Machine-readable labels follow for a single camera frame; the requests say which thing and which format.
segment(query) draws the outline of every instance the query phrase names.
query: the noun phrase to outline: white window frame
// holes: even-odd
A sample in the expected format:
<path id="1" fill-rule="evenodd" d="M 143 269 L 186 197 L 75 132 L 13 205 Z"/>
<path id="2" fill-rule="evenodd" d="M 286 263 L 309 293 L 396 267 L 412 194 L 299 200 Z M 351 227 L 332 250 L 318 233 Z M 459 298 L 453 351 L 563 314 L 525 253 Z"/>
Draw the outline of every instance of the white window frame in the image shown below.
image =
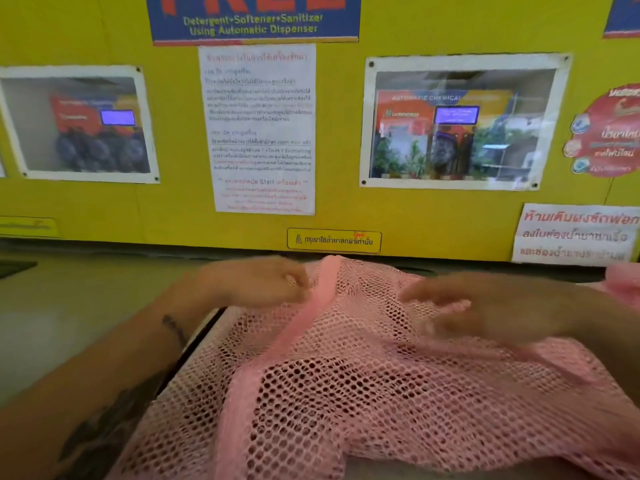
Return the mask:
<path id="1" fill-rule="evenodd" d="M 395 189 L 448 190 L 530 190 L 540 189 L 556 123 L 560 114 L 564 90 L 569 78 L 571 54 L 490 54 L 442 55 L 410 57 L 368 57 L 365 65 L 364 104 L 362 109 L 362 140 L 360 145 L 360 186 Z M 376 121 L 376 78 L 378 72 L 463 72 L 476 70 L 542 70 L 555 69 L 529 181 L 498 182 L 480 180 L 418 180 L 403 178 L 370 178 L 371 150 Z"/>
<path id="2" fill-rule="evenodd" d="M 149 173 L 44 171 L 30 170 L 20 148 L 18 133 L 6 102 L 3 79 L 44 79 L 48 77 L 129 77 L 136 87 L 140 106 L 141 128 L 145 136 Z M 151 125 L 151 113 L 147 102 L 147 87 L 142 70 L 135 66 L 21 66 L 0 67 L 0 112 L 4 117 L 9 142 L 20 173 L 25 178 L 37 180 L 72 180 L 76 182 L 117 182 L 127 184 L 158 184 L 160 171 L 156 157 L 156 145 Z"/>

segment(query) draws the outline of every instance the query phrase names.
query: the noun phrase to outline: tattoo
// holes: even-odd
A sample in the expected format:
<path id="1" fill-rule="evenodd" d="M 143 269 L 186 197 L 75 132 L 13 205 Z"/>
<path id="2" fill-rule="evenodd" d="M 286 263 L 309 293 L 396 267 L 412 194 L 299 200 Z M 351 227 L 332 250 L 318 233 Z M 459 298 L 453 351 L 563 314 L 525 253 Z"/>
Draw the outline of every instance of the tattoo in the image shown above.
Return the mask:
<path id="1" fill-rule="evenodd" d="M 176 337 L 178 337 L 178 341 L 180 341 L 180 346 L 185 348 L 187 346 L 188 340 L 184 331 L 180 328 L 180 325 L 175 322 L 171 315 L 165 315 L 162 319 L 162 325 L 169 328 L 172 332 L 175 333 Z"/>
<path id="2" fill-rule="evenodd" d="M 70 464 L 56 480 L 105 478 L 155 398 L 165 375 L 165 371 L 159 372 L 125 389 L 112 405 L 80 423 L 62 446 L 59 461 L 69 460 Z"/>

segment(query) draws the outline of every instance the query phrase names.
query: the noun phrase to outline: yellow label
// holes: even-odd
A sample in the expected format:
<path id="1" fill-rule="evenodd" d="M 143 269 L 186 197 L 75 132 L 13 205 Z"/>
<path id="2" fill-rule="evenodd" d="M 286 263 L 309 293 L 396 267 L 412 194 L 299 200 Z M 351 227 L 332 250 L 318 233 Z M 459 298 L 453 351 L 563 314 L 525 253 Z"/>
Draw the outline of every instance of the yellow label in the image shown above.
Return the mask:
<path id="1" fill-rule="evenodd" d="M 60 237 L 55 220 L 40 217 L 0 216 L 0 235 L 15 237 Z"/>
<path id="2" fill-rule="evenodd" d="M 287 247 L 341 253 L 380 252 L 382 233 L 368 230 L 287 229 Z"/>

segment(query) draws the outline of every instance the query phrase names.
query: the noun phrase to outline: purple screen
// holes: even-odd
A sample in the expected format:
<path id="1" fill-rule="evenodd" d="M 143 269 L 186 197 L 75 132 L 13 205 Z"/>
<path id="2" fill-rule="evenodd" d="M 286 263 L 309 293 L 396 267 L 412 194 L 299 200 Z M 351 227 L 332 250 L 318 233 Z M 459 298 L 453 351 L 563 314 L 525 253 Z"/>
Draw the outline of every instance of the purple screen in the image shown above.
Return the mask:
<path id="1" fill-rule="evenodd" d="M 480 106 L 439 106 L 436 107 L 437 125 L 475 125 L 478 122 Z"/>
<path id="2" fill-rule="evenodd" d="M 105 126 L 135 126 L 136 117 L 133 111 L 128 109 L 105 109 L 100 111 L 102 124 Z"/>

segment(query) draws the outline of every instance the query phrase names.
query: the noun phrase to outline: white paper notice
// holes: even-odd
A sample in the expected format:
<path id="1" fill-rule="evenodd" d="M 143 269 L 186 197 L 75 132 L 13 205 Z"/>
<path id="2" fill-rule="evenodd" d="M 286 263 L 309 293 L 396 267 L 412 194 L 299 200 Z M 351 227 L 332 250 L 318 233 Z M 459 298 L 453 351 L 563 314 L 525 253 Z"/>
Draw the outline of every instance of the white paper notice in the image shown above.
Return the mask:
<path id="1" fill-rule="evenodd" d="M 514 262 L 607 266 L 632 257 L 640 207 L 526 203 Z"/>
<path id="2" fill-rule="evenodd" d="M 316 211 L 316 46 L 200 47 L 218 212 Z"/>

